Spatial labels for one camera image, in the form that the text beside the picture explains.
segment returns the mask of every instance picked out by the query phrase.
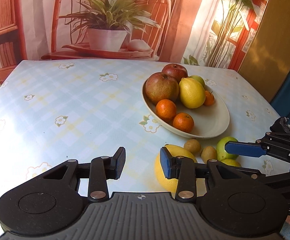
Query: printed backdrop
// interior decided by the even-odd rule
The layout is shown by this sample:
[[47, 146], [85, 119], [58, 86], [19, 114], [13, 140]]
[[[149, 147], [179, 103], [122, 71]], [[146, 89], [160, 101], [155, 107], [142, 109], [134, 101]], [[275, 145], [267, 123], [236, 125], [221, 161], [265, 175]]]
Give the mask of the printed backdrop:
[[268, 0], [0, 0], [0, 82], [25, 59], [238, 70]]

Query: screw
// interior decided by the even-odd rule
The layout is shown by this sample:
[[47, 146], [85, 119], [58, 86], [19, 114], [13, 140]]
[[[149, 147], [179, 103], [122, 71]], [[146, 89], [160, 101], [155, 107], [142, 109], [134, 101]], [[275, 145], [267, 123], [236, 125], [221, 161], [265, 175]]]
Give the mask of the screw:
[[95, 199], [101, 199], [106, 197], [106, 193], [104, 191], [96, 190], [93, 191], [90, 196]]
[[191, 198], [194, 196], [194, 193], [188, 190], [184, 190], [178, 193], [178, 196], [181, 198]]

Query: tangerine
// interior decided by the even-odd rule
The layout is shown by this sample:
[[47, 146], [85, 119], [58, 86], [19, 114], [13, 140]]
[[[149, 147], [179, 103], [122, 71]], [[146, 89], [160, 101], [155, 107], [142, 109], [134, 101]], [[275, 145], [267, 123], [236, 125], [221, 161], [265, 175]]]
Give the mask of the tangerine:
[[186, 133], [190, 133], [194, 125], [193, 118], [186, 113], [179, 113], [173, 119], [173, 127]]
[[213, 92], [205, 91], [206, 99], [204, 102], [205, 106], [211, 106], [215, 102], [215, 97], [212, 94]]
[[156, 114], [165, 122], [173, 120], [176, 115], [176, 105], [169, 99], [162, 99], [156, 105]]

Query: kiwi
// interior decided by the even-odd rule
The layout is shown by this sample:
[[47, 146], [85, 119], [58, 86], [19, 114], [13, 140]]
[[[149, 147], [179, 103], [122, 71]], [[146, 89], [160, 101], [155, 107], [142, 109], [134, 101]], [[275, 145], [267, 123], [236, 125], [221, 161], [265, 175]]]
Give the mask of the kiwi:
[[189, 139], [187, 142], [185, 142], [184, 149], [188, 150], [193, 155], [199, 156], [200, 150], [201, 150], [201, 145], [200, 145], [199, 141], [197, 141], [196, 139]]
[[200, 155], [204, 163], [207, 163], [210, 159], [217, 159], [217, 152], [213, 146], [205, 147]]

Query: white bowl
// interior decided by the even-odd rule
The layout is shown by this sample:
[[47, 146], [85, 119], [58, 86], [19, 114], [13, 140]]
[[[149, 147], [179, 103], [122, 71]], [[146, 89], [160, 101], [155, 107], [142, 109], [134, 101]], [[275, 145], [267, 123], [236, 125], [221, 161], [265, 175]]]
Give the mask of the white bowl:
[[176, 101], [177, 113], [189, 114], [195, 123], [194, 129], [191, 133], [186, 133], [172, 127], [170, 124], [164, 122], [156, 115], [156, 106], [148, 99], [145, 93], [145, 83], [142, 88], [142, 98], [147, 106], [149, 112], [155, 117], [157, 122], [165, 127], [167, 130], [186, 138], [214, 138], [221, 135], [229, 126], [229, 112], [226, 104], [221, 97], [213, 91], [209, 86], [205, 85], [205, 90], [213, 92], [215, 103], [211, 106], [200, 106], [195, 109], [186, 108], [180, 100]]

